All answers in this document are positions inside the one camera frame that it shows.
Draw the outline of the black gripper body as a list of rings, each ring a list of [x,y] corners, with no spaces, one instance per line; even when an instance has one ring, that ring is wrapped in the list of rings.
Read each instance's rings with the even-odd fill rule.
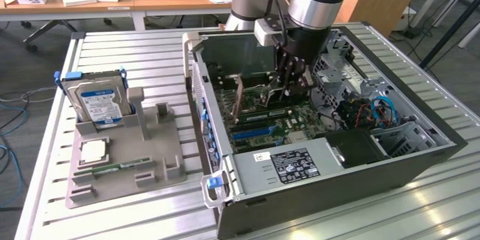
[[[321,30],[312,30],[308,28],[297,28],[287,30],[287,46],[276,50],[276,64],[287,57],[297,57],[304,60],[307,65],[311,65],[320,52],[323,51],[327,39],[331,34],[331,27]]]

